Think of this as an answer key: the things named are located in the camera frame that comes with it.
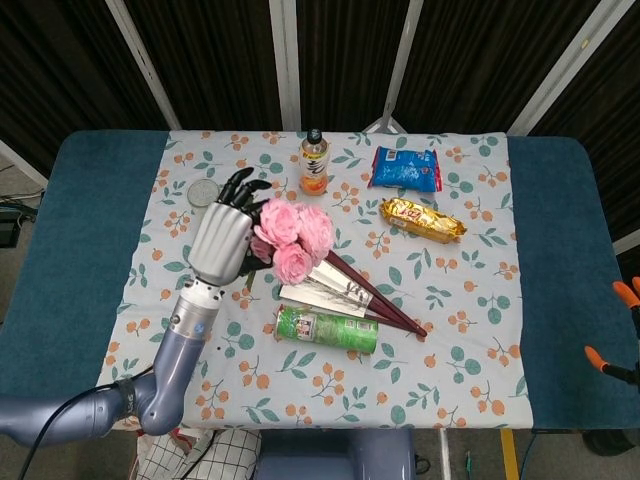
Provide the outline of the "right orange-tipped robot hand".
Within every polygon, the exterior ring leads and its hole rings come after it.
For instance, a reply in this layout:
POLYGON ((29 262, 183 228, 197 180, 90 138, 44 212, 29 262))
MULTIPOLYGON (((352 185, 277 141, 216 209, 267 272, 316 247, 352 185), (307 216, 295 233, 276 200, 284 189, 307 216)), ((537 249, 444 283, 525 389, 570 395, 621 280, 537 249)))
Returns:
MULTIPOLYGON (((614 281, 612 287, 617 296, 624 302, 634 324, 636 343, 640 340, 639 324, 639 277, 632 278, 632 286, 629 287, 623 281, 614 281)), ((605 361, 591 346, 584 347, 584 353, 590 364, 604 375, 621 380, 628 385, 639 388, 639 361, 636 361, 633 369, 626 369, 605 361)))

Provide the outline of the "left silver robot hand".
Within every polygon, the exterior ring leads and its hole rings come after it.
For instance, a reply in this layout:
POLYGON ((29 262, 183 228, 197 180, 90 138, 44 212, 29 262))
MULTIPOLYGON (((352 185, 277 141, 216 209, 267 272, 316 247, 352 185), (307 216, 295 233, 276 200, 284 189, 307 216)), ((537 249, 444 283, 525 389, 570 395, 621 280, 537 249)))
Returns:
POLYGON ((264 200, 254 202, 253 194, 271 184, 251 180, 252 167, 236 171, 224 184, 217 199, 208 206, 188 256, 195 276, 222 287, 239 276, 272 266, 250 251, 254 227, 260 224, 264 200))

